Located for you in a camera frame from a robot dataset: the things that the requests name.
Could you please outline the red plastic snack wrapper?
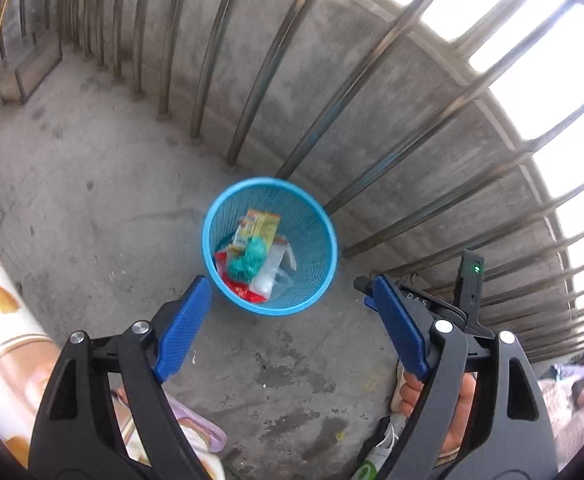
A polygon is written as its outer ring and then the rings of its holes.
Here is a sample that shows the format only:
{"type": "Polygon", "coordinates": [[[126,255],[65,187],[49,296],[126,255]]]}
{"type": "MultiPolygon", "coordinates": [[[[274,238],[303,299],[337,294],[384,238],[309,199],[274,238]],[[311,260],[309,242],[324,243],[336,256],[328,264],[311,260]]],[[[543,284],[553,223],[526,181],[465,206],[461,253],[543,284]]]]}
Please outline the red plastic snack wrapper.
{"type": "Polygon", "coordinates": [[[214,262],[217,273],[219,274],[222,282],[233,292],[237,297],[250,302],[251,304],[263,304],[266,301],[264,296],[257,294],[256,292],[252,292],[249,289],[249,285],[232,281],[227,274],[227,263],[228,260],[228,253],[225,250],[221,252],[214,253],[214,262]]]}

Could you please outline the teal crumpled trash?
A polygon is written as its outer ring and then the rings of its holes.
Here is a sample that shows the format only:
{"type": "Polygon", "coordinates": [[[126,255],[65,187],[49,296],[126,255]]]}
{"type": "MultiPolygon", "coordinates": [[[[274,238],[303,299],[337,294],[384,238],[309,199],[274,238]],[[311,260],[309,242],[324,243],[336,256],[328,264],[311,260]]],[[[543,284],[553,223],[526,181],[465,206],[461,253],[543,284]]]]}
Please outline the teal crumpled trash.
{"type": "Polygon", "coordinates": [[[227,264],[228,278],[237,283],[249,284],[267,260],[268,252],[268,245],[261,237],[252,237],[244,252],[227,264]]]}

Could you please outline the blue plastic mesh trash basket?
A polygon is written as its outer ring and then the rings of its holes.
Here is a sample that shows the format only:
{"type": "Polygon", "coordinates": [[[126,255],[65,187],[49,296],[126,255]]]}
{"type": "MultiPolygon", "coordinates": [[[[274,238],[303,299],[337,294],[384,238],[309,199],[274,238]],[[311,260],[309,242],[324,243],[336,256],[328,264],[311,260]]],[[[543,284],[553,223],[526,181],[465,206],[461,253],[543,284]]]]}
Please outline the blue plastic mesh trash basket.
{"type": "Polygon", "coordinates": [[[275,178],[235,183],[215,199],[203,223],[202,252],[226,299],[271,316],[315,304],[337,265],[328,215],[313,196],[275,178]]]}

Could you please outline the clear plastic bag in basket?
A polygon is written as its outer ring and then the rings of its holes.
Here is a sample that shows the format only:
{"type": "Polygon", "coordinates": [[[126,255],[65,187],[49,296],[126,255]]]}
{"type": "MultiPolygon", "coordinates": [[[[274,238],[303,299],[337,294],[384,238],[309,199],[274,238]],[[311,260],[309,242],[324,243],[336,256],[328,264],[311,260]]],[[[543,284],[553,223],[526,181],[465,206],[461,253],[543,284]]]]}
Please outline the clear plastic bag in basket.
{"type": "Polygon", "coordinates": [[[292,245],[284,236],[277,236],[265,263],[249,283],[249,291],[258,297],[258,302],[277,299],[292,287],[292,273],[296,270],[297,260],[292,245]]]}

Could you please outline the yellow snack packet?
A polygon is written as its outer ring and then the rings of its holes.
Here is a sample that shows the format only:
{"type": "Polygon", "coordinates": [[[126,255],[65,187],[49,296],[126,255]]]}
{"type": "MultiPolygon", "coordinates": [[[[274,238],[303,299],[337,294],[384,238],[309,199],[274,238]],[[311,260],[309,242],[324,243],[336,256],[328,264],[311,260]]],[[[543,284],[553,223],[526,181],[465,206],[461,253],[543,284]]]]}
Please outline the yellow snack packet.
{"type": "Polygon", "coordinates": [[[240,219],[239,225],[231,238],[231,247],[237,252],[244,252],[247,242],[252,237],[261,237],[271,247],[280,225],[281,216],[271,212],[249,209],[240,219]]]}

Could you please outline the metal dustpan box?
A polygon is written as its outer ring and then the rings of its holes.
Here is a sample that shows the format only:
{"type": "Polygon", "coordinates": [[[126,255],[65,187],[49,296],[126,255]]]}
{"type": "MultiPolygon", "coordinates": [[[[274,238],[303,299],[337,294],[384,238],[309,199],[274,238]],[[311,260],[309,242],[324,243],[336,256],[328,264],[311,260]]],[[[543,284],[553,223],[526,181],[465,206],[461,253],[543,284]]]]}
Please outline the metal dustpan box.
{"type": "Polygon", "coordinates": [[[0,101],[26,104],[62,61],[57,30],[48,30],[40,37],[32,35],[18,44],[11,58],[0,61],[0,101]]]}

